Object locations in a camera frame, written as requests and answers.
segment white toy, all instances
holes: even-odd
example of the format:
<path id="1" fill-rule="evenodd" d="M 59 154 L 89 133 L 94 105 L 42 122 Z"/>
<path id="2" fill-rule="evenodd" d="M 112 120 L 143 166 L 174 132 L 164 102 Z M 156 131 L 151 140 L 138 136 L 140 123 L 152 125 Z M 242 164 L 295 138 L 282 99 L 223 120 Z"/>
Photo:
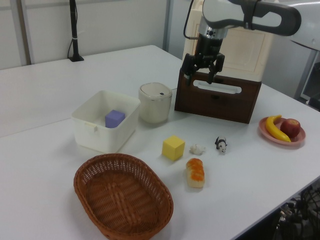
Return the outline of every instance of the white toy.
<path id="1" fill-rule="evenodd" d="M 193 144 L 190 147 L 190 152 L 195 155 L 201 155 L 205 151 L 206 151 L 206 147 L 200 146 L 199 144 Z"/>
<path id="2" fill-rule="evenodd" d="M 216 149 L 218 149 L 221 153 L 226 152 L 227 143 L 224 136 L 218 136 L 214 144 L 216 145 Z"/>

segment wicker basket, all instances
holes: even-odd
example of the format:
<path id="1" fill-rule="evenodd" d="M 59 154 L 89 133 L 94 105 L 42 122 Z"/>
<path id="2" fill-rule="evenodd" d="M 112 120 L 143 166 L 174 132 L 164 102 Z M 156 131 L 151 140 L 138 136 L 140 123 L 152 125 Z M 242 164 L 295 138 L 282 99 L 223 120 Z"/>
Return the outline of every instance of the wicker basket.
<path id="1" fill-rule="evenodd" d="M 167 187 L 150 167 L 130 155 L 89 159 L 76 172 L 73 184 L 89 218 L 110 240 L 148 240 L 173 214 Z"/>

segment fruit plate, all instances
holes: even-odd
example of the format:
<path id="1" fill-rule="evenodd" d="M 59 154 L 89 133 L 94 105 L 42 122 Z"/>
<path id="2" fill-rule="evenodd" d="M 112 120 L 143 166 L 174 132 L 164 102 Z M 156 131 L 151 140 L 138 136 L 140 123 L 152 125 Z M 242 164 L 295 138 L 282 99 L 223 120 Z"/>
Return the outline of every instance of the fruit plate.
<path id="1" fill-rule="evenodd" d="M 274 138 L 273 136 L 270 135 L 270 133 L 267 131 L 266 129 L 266 120 L 268 117 L 262 118 L 259 122 L 259 130 L 260 132 L 267 138 L 270 139 L 271 141 L 277 143 L 277 144 L 282 144 L 282 145 L 298 145 L 300 143 L 302 143 L 305 138 L 306 138 L 306 132 L 305 130 L 301 127 L 299 134 L 294 137 L 294 138 L 290 138 L 291 142 L 288 141 L 281 141 L 278 140 L 276 138 Z M 279 119 L 274 121 L 274 125 L 280 129 L 281 124 L 283 123 L 283 121 L 286 120 L 283 117 L 280 117 Z"/>

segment white cup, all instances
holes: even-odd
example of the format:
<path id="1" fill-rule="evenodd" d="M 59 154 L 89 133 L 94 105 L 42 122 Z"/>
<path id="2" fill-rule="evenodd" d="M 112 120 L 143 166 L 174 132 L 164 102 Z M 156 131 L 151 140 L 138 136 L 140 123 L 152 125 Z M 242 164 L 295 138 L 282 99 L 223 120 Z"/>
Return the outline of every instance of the white cup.
<path id="1" fill-rule="evenodd" d="M 159 82 L 151 82 L 139 88 L 140 117 L 147 123 L 157 124 L 168 119 L 172 91 Z"/>

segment white wall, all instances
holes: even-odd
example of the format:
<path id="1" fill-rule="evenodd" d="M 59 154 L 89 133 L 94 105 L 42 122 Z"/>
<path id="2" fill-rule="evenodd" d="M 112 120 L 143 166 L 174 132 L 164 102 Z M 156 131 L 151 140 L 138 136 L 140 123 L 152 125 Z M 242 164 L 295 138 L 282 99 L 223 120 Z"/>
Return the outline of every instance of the white wall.
<path id="1" fill-rule="evenodd" d="M 190 3 L 191 0 L 170 1 L 166 50 L 179 59 L 182 59 L 185 47 L 184 26 Z"/>
<path id="2" fill-rule="evenodd" d="M 169 34 L 167 51 L 182 59 L 185 38 L 183 30 L 191 0 L 171 0 L 169 12 Z M 285 37 L 276 36 L 266 64 L 262 83 L 289 97 L 300 96 L 301 85 L 306 81 L 305 72 L 312 51 L 297 45 Z"/>
<path id="3" fill-rule="evenodd" d="M 163 48 L 167 0 L 76 0 L 82 56 L 145 45 Z M 22 0 L 31 62 L 67 58 L 69 0 Z"/>
<path id="4" fill-rule="evenodd" d="M 26 65 L 15 1 L 0 1 L 0 70 Z"/>

